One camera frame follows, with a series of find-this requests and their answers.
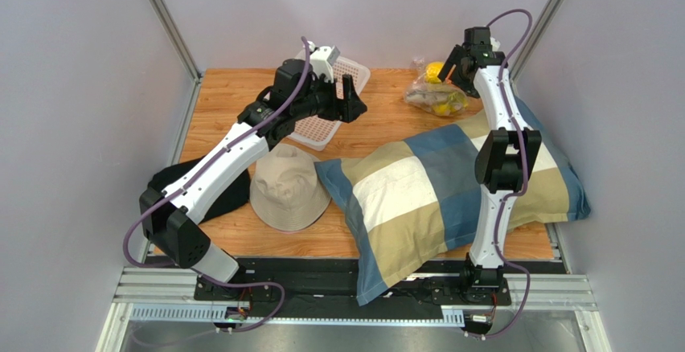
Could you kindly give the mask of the clear zip top bag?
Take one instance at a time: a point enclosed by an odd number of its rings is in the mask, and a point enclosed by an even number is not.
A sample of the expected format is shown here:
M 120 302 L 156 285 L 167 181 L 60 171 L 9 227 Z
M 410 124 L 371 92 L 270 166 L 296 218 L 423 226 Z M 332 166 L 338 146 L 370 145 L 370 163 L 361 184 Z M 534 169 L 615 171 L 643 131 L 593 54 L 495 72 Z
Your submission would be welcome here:
M 416 108 L 439 117 L 451 117 L 466 111 L 469 105 L 466 94 L 451 83 L 427 84 L 424 78 L 425 59 L 414 59 L 412 67 L 416 78 L 404 91 L 404 101 Z

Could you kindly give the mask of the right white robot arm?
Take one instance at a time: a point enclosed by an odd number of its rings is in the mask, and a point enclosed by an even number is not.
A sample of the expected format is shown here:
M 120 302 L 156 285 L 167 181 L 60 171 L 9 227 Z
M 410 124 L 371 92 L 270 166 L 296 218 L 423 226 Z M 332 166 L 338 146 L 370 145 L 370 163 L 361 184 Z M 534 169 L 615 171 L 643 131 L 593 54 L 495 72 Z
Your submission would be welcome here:
M 494 49 L 489 27 L 466 29 L 463 43 L 450 52 L 438 78 L 480 98 L 490 129 L 474 165 L 481 206 L 459 285 L 463 301 L 480 303 L 505 287 L 502 247 L 516 199 L 527 191 L 542 136 L 518 109 L 507 57 Z

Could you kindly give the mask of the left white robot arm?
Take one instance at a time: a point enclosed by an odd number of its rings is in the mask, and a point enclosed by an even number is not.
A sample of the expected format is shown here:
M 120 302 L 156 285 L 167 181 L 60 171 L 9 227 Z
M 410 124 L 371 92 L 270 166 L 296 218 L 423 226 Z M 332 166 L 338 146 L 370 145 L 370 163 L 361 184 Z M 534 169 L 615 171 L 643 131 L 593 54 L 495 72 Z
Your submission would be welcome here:
M 229 283 L 237 260 L 199 228 L 219 197 L 251 164 L 289 136 L 298 121 L 318 117 L 351 123 L 367 111 L 353 76 L 333 73 L 314 60 L 287 59 L 237 117 L 224 139 L 190 170 L 139 198 L 143 235 L 180 268 L 206 280 Z

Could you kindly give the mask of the white plastic basket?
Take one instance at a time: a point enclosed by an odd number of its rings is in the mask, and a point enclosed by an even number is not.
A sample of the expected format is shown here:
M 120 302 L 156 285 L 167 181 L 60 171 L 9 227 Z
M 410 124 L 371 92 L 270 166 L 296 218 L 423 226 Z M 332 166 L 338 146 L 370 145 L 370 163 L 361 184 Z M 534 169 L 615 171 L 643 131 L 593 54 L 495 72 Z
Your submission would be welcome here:
M 341 55 L 334 60 L 331 67 L 336 79 L 336 91 L 339 99 L 343 98 L 343 75 L 351 76 L 358 95 L 361 95 L 371 78 L 371 70 L 368 67 Z M 341 121 L 327 121 L 319 117 L 308 117 L 296 123 L 295 129 L 288 136 L 288 139 L 316 151 L 323 151 L 341 124 Z

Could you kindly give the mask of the yellow fake lemon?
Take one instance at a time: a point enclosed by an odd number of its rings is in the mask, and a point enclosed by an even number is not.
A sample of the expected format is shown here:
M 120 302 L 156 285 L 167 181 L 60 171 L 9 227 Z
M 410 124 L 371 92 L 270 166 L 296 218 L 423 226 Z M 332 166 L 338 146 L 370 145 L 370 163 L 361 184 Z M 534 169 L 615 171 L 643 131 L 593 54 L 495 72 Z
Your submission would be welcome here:
M 442 62 L 432 62 L 425 66 L 424 78 L 427 84 L 440 84 L 442 80 L 439 75 L 444 64 Z

